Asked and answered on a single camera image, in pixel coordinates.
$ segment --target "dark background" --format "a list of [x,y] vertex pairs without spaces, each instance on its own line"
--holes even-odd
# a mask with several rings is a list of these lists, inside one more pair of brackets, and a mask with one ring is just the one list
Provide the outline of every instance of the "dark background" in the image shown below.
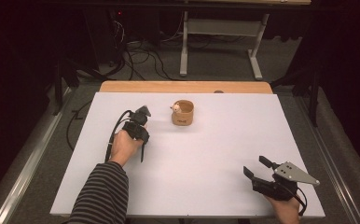
[[[273,13],[264,38],[279,35],[286,41],[303,36],[288,74],[303,67],[316,52],[325,55],[320,84],[360,155],[360,1],[351,2],[313,1],[318,7],[339,9],[314,17]],[[181,15],[158,10],[124,12],[124,24],[155,44],[159,29],[175,32]],[[143,13],[151,15],[149,21]],[[47,108],[46,91],[58,60],[71,57],[93,68],[97,66],[95,50],[82,9],[0,1],[0,180]]]

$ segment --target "striped shirt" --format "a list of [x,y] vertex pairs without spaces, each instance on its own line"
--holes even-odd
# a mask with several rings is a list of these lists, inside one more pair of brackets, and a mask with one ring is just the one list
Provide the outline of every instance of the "striped shirt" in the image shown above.
[[118,163],[97,164],[78,194],[68,223],[124,223],[128,186],[128,177]]

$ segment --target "human hand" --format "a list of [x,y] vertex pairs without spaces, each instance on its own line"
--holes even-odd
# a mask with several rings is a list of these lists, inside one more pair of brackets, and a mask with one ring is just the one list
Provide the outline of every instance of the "human hand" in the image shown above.
[[142,139],[133,140],[126,131],[120,130],[114,137],[109,161],[115,161],[119,165],[124,166],[142,144]]
[[291,198],[289,201],[276,201],[266,195],[265,198],[270,202],[275,210],[276,218],[282,224],[298,224],[298,210],[299,202],[295,198]]

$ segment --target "gray floor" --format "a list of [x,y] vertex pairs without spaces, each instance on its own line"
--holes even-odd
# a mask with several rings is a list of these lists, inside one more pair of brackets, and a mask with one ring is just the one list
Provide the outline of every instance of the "gray floor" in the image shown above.
[[[152,51],[159,53],[164,64],[164,70],[171,78],[183,80],[239,80],[253,81],[250,63],[247,61],[247,46],[250,39],[232,42],[234,37],[221,37],[205,48],[203,41],[194,41],[189,49],[187,77],[178,76],[180,62],[180,46],[178,42],[169,42],[157,49],[147,44],[143,49],[135,43],[130,46],[134,69],[145,79],[162,80],[165,76],[161,70],[159,59]],[[265,81],[273,81],[284,76],[292,60],[299,41],[282,43],[279,39],[263,40],[257,54],[258,62]],[[131,69],[126,66],[112,78],[126,80]],[[66,130],[69,129],[69,139],[75,145],[84,119],[73,120],[74,113],[93,94],[99,90],[100,83],[95,80],[82,79],[78,89],[67,94],[67,106],[62,110],[62,117],[54,129],[45,153],[35,170],[29,187],[14,210],[8,223],[62,223],[64,217],[54,217],[49,214],[56,191],[61,184],[64,171],[72,155],[66,141]],[[353,150],[338,119],[332,112],[324,93],[320,91],[318,106],[318,128],[313,128],[306,117],[305,102],[307,98],[295,98],[290,87],[275,89],[279,95],[284,113],[298,144],[299,151],[308,172],[321,181],[316,192],[325,210],[326,217],[319,219],[302,219],[301,223],[360,223],[360,159]],[[24,164],[33,155],[35,145],[44,137],[46,129],[53,121],[51,113],[54,104],[41,119],[25,147],[20,152],[7,175],[0,185],[0,208],[11,191]],[[88,107],[80,111],[80,117],[85,118]],[[277,223],[274,218],[253,219],[252,223]]]

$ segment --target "striped sleeve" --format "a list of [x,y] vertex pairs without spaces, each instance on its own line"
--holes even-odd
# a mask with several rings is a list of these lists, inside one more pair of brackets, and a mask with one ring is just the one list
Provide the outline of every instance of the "striped sleeve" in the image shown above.
[[124,223],[128,186],[128,177],[118,163],[97,164],[78,194],[68,223]]

